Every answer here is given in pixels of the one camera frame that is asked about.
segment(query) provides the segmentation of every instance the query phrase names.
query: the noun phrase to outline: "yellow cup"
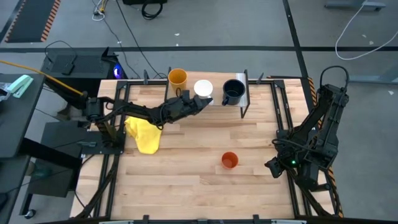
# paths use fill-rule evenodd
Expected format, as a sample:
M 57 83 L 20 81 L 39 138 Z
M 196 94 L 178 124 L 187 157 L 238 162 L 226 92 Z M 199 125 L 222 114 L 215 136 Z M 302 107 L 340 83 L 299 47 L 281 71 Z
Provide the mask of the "yellow cup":
M 184 69 L 176 68 L 169 73 L 169 82 L 174 91 L 185 90 L 187 88 L 187 72 Z

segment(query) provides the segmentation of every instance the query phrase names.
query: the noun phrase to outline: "black table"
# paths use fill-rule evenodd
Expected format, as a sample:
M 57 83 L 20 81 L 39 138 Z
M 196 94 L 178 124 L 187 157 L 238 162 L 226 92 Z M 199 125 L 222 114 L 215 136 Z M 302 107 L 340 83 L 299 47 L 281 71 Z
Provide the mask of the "black table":
M 12 83 L 21 75 L 0 75 L 0 82 Z M 72 169 L 78 173 L 81 160 L 25 138 L 27 127 L 39 99 L 44 76 L 29 74 L 34 81 L 20 98 L 10 96 L 0 102 L 0 192 L 8 200 L 0 211 L 0 224 L 8 223 L 25 176 L 30 157 Z

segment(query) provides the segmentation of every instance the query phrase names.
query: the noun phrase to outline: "blue light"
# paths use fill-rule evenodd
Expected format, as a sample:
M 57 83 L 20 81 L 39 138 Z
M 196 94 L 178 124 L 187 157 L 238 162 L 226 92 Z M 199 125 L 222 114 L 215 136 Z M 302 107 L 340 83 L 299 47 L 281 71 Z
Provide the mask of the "blue light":
M 122 67 L 117 63 L 113 68 L 113 76 L 116 79 L 122 79 Z

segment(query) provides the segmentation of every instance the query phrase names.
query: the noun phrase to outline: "orange cup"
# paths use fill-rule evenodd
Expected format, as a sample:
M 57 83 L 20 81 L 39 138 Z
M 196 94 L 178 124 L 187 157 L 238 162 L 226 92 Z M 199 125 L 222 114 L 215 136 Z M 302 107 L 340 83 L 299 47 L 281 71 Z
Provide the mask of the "orange cup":
M 239 162 L 238 156 L 233 152 L 226 152 L 221 158 L 221 164 L 225 169 L 232 169 L 237 166 Z
M 169 82 L 174 91 L 185 90 L 187 88 L 187 72 L 184 69 L 176 68 L 169 73 Z

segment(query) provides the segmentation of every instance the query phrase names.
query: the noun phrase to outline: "white cup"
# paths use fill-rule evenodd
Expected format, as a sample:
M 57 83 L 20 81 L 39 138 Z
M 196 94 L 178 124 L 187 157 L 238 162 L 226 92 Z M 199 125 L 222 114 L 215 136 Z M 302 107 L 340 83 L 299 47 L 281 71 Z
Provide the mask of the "white cup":
M 199 80 L 193 86 L 193 90 L 195 91 L 195 94 L 199 96 L 199 98 L 207 99 L 211 97 L 213 85 L 209 80 Z

